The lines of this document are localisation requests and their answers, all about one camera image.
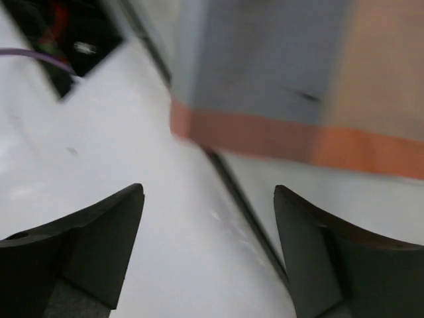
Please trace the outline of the orange grey checked pillowcase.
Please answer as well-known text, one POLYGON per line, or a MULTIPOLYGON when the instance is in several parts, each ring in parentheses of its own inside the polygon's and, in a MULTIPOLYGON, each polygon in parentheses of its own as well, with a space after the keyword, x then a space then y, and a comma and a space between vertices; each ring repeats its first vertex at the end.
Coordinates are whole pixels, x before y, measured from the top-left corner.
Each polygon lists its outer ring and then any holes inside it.
POLYGON ((183 1, 178 26, 176 135, 423 178, 422 1, 183 1))

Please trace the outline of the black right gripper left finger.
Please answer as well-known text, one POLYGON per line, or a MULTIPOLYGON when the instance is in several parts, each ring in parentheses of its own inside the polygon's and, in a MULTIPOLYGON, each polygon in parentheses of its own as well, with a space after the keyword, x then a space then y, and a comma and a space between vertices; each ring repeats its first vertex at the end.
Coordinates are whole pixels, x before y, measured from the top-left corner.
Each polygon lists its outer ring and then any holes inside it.
POLYGON ((1 241, 2 317, 108 317, 144 206, 140 184, 1 241))

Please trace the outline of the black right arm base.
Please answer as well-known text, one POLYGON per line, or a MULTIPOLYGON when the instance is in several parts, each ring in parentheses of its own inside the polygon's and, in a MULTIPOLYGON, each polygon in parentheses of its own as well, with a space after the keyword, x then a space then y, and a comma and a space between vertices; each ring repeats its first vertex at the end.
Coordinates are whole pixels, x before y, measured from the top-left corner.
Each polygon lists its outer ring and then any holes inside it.
POLYGON ((71 92, 75 76, 85 77, 123 37, 102 1, 2 1, 31 50, 53 57, 39 61, 59 99, 71 92))

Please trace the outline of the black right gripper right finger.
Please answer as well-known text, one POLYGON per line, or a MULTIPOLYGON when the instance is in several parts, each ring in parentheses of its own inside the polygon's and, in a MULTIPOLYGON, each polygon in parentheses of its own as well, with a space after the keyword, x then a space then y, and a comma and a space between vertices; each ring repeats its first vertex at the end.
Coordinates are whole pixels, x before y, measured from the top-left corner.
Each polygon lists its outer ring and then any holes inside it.
POLYGON ((283 185, 274 213, 298 317, 422 317, 423 247, 367 231, 283 185))

